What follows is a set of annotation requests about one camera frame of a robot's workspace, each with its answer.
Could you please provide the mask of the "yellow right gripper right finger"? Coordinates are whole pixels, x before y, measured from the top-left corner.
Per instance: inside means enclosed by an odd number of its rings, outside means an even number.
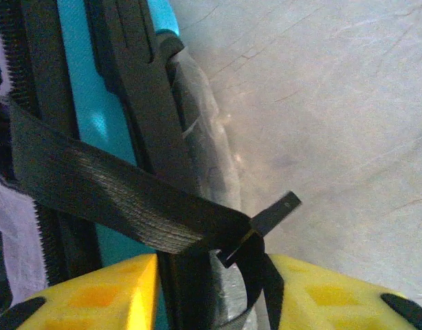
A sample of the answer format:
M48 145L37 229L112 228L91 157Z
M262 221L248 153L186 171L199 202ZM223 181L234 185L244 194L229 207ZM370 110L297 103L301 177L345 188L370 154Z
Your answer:
M422 306L400 293L283 254L271 262L283 281L272 329L422 329Z

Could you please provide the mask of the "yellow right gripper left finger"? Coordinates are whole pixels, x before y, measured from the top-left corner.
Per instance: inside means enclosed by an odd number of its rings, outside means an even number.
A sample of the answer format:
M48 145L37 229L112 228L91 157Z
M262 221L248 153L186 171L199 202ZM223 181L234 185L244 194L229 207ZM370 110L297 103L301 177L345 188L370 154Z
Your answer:
M48 287L0 316L0 329L153 329L159 277L142 254Z

